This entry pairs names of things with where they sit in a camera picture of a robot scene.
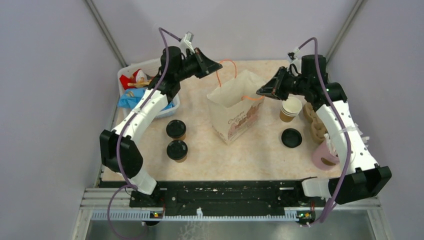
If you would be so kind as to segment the paper takeout bag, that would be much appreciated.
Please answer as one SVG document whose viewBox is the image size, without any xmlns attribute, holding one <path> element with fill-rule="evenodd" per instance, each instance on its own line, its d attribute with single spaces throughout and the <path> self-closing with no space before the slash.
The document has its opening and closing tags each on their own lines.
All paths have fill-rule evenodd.
<svg viewBox="0 0 424 240">
<path fill-rule="evenodd" d="M 224 143 L 230 145 L 259 119 L 264 97 L 257 90 L 265 79 L 249 70 L 238 72 L 234 66 L 234 77 L 222 82 L 216 74 L 218 86 L 206 95 L 212 128 Z"/>
</svg>

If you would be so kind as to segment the black cup lid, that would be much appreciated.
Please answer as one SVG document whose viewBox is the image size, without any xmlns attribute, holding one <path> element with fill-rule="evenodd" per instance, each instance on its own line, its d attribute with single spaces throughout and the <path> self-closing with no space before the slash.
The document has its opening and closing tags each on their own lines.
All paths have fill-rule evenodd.
<svg viewBox="0 0 424 240">
<path fill-rule="evenodd" d="M 166 148 L 167 156 L 173 160 L 174 157 L 188 154 L 188 145 L 183 140 L 173 140 Z"/>
<path fill-rule="evenodd" d="M 180 136 L 187 131 L 187 126 L 181 120 L 171 120 L 166 126 L 166 134 L 172 138 L 173 136 Z"/>
</svg>

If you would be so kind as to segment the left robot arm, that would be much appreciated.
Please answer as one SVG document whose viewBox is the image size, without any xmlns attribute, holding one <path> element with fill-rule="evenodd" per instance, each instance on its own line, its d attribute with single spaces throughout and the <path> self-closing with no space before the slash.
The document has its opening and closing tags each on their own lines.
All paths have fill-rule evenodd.
<svg viewBox="0 0 424 240">
<path fill-rule="evenodd" d="M 129 187 L 141 193 L 141 200 L 149 207 L 160 202 L 161 194 L 155 190 L 157 181 L 143 168 L 137 141 L 175 98 L 181 81 L 192 76 L 201 79 L 223 67 L 206 57 L 198 47 L 185 53 L 177 46 L 166 47 L 154 63 L 157 72 L 136 107 L 116 127 L 103 130 L 99 136 L 102 165 L 121 174 Z"/>
</svg>

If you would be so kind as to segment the black lid stack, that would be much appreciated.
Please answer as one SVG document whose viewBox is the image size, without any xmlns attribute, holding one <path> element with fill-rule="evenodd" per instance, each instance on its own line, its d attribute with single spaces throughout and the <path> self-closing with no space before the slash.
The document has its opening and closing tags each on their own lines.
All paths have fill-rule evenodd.
<svg viewBox="0 0 424 240">
<path fill-rule="evenodd" d="M 296 148 L 301 145 L 303 138 L 297 129 L 287 128 L 281 134 L 281 141 L 288 148 Z"/>
</svg>

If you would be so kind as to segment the stack of paper cups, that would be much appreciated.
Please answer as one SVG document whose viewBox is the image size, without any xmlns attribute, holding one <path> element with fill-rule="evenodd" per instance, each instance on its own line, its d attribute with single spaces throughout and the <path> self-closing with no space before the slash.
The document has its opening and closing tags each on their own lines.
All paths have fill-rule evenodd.
<svg viewBox="0 0 424 240">
<path fill-rule="evenodd" d="M 289 123 L 299 115 L 302 108 L 303 104 L 298 98 L 289 96 L 281 102 L 279 117 L 283 122 Z"/>
</svg>

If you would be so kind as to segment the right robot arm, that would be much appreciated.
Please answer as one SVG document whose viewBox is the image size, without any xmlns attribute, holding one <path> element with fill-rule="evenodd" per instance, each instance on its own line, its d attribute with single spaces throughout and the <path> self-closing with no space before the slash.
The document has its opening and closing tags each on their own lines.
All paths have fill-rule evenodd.
<svg viewBox="0 0 424 240">
<path fill-rule="evenodd" d="M 323 55 L 304 55 L 299 75 L 282 66 L 256 91 L 275 100 L 303 96 L 323 122 L 340 166 L 347 167 L 340 177 L 304 179 L 293 192 L 299 206 L 307 206 L 314 197 L 335 197 L 339 205 L 375 197 L 392 177 L 390 168 L 380 166 L 368 151 L 350 114 L 348 98 L 339 83 L 328 82 L 326 67 Z"/>
</svg>

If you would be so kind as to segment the brown paper cup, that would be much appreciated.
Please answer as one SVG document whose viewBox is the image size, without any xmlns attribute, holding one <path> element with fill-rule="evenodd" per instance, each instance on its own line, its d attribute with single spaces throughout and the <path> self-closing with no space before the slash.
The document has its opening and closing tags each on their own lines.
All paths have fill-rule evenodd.
<svg viewBox="0 0 424 240">
<path fill-rule="evenodd" d="M 187 155 L 174 157 L 173 160 L 177 163 L 183 163 L 187 159 Z"/>
<path fill-rule="evenodd" d="M 186 133 L 181 134 L 181 135 L 175 135 L 171 137 L 173 140 L 177 140 L 177 141 L 184 141 L 186 138 Z"/>
</svg>

